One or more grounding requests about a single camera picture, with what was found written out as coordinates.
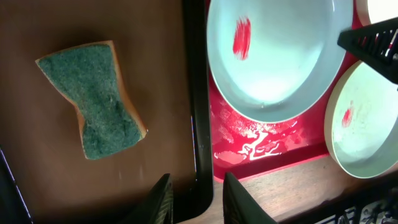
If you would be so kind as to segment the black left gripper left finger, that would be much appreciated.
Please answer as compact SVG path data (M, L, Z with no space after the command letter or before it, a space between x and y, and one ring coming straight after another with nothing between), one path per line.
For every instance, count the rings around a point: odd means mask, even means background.
M174 189L170 174L164 174L149 195L120 224L173 224Z

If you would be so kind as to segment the green and orange sponge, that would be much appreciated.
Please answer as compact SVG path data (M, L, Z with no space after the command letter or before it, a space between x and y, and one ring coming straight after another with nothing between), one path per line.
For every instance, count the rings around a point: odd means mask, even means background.
M87 159L111 156L145 138L147 128L126 91L113 41L70 47L35 63L73 105Z

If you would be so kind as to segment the light blue plate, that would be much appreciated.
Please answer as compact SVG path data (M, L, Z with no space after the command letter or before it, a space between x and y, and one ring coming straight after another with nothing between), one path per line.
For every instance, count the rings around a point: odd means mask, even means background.
M208 61L225 101L265 123L294 118L335 79L353 22L351 0L212 0Z

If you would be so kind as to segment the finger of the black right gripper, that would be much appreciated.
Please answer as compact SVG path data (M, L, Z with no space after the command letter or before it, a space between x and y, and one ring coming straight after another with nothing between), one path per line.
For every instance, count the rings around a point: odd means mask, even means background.
M397 83L397 18L340 33L337 44Z

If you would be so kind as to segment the light green plate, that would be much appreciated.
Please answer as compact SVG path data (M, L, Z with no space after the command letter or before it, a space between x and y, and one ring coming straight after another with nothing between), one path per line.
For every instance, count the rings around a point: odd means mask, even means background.
M325 113L324 136L336 163L359 179L397 164L397 85L362 61L335 85Z

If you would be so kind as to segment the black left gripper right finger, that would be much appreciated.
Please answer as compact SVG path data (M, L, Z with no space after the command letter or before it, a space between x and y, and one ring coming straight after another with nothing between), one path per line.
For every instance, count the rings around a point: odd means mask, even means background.
M224 224L277 224L230 172L223 181L223 217Z

